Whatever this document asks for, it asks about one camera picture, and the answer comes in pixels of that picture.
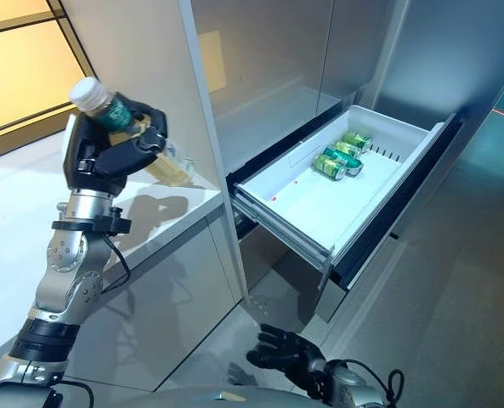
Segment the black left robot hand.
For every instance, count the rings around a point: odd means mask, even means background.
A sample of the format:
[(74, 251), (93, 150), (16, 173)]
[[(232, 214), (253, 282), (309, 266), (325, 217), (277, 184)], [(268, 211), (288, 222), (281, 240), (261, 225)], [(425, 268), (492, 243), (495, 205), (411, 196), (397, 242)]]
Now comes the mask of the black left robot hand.
[(116, 94), (132, 118), (150, 118), (150, 125), (138, 137), (112, 145), (108, 131), (81, 113), (74, 123), (63, 170), (69, 189), (95, 190), (118, 196), (127, 176), (149, 166), (166, 146), (167, 118), (163, 111)]

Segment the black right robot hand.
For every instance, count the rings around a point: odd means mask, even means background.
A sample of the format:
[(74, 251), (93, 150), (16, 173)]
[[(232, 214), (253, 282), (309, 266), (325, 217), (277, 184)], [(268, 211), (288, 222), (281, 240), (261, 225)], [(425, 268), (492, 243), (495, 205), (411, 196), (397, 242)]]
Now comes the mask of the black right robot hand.
[(246, 359), (257, 368), (277, 370), (302, 390), (315, 390), (317, 374), (312, 364), (326, 362), (320, 349), (293, 331), (262, 323), (258, 343), (246, 353)]

